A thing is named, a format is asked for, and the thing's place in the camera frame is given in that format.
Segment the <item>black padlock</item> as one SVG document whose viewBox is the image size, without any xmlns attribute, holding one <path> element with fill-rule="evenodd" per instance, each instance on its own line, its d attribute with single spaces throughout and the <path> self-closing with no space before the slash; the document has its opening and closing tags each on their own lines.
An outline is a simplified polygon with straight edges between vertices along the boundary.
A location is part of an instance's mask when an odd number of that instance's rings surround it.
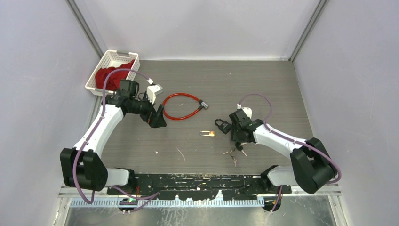
<svg viewBox="0 0 399 226">
<path fill-rule="evenodd" d="M 229 122 L 224 121 L 224 120 L 219 119 L 219 118 L 215 120 L 215 125 L 224 134 L 228 134 L 231 131 L 231 128 L 232 128 L 232 125 Z"/>
</svg>

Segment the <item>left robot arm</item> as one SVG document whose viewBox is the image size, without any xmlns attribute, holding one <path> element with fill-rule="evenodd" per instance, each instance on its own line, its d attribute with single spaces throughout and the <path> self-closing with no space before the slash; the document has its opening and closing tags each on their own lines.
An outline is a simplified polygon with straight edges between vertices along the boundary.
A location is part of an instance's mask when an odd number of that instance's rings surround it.
<svg viewBox="0 0 399 226">
<path fill-rule="evenodd" d="M 122 80 L 119 89 L 105 96 L 105 103 L 85 135 L 73 146 L 64 148 L 60 162 L 64 184 L 81 190 L 101 191 L 105 187 L 119 188 L 132 194 L 137 188 L 134 171 L 125 168 L 107 168 L 101 160 L 105 144 L 126 114 L 136 114 L 151 128 L 166 127 L 163 105 L 154 107 L 162 92 L 159 84 L 151 83 L 142 98 L 137 97 L 139 84 Z"/>
</svg>

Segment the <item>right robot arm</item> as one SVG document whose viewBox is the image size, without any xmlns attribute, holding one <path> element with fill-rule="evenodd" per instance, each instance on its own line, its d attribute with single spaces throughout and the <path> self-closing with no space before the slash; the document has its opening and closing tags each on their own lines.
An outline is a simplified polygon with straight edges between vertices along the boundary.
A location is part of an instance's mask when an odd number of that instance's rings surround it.
<svg viewBox="0 0 399 226">
<path fill-rule="evenodd" d="M 231 140 L 236 144 L 254 143 L 269 147 L 291 161 L 289 166 L 272 166 L 261 174 L 261 187 L 266 193 L 275 192 L 279 186 L 299 186 L 314 194 L 322 186 L 340 179 L 337 164 L 319 139 L 297 138 L 263 120 L 252 120 L 247 113 L 249 110 L 238 109 L 229 115 Z"/>
</svg>

